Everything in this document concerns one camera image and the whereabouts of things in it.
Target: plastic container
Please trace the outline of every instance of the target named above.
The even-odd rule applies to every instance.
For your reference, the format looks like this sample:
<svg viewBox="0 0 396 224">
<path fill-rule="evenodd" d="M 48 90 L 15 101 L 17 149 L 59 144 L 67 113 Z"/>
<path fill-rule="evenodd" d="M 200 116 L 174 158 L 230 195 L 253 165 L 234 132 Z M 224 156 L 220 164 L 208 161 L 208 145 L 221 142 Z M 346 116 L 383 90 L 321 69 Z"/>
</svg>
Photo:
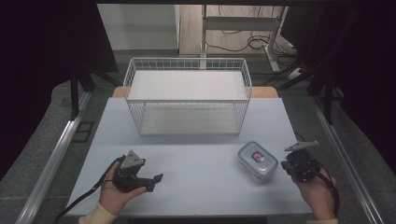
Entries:
<svg viewBox="0 0 396 224">
<path fill-rule="evenodd" d="M 246 143 L 238 152 L 241 164 L 259 181 L 269 180 L 278 165 L 277 159 L 256 142 Z"/>
</svg>

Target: white wire basket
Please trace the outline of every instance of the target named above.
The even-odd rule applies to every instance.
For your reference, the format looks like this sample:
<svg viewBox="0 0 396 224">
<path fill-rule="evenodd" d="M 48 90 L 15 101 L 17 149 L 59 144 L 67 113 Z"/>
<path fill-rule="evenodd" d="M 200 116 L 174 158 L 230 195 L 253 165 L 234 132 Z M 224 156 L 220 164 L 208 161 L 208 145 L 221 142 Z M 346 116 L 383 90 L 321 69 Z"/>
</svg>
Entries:
<svg viewBox="0 0 396 224">
<path fill-rule="evenodd" d="M 251 80 L 244 59 L 133 58 L 123 92 L 142 135 L 239 134 Z"/>
</svg>

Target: sleeve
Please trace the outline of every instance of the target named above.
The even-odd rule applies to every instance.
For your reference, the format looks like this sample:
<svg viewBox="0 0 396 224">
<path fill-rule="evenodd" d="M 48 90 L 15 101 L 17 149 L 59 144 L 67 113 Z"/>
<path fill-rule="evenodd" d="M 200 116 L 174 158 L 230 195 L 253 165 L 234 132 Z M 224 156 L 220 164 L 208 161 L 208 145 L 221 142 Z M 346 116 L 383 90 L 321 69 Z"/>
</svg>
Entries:
<svg viewBox="0 0 396 224">
<path fill-rule="evenodd" d="M 107 210 L 101 205 L 96 205 L 96 208 L 91 211 L 87 216 L 80 217 L 78 224 L 111 224 L 116 216 L 107 212 Z"/>
<path fill-rule="evenodd" d="M 306 221 L 306 224 L 338 224 L 338 219 L 329 219 L 329 220 L 312 220 L 312 221 Z"/>
</svg>

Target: white wall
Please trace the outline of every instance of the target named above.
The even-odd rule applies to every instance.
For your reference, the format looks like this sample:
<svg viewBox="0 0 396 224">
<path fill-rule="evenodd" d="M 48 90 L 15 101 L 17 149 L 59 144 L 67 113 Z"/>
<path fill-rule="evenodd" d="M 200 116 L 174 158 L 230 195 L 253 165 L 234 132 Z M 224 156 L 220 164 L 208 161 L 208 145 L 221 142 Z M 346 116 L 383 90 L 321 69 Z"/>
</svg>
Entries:
<svg viewBox="0 0 396 224">
<path fill-rule="evenodd" d="M 178 49 L 178 6 L 98 4 L 113 49 Z"/>
</svg>

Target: black curtain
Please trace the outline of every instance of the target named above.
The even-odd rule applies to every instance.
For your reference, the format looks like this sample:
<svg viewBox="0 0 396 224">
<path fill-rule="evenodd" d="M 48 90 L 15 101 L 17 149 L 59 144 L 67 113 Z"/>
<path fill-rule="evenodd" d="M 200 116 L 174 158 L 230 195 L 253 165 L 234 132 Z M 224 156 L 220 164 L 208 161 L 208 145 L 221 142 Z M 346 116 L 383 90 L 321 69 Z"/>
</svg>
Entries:
<svg viewBox="0 0 396 224">
<path fill-rule="evenodd" d="M 0 45 L 2 178 L 74 67 L 118 68 L 93 1 L 2 1 Z"/>
<path fill-rule="evenodd" d="M 396 174 L 396 8 L 369 1 L 332 68 L 345 97 L 341 106 Z"/>
</svg>

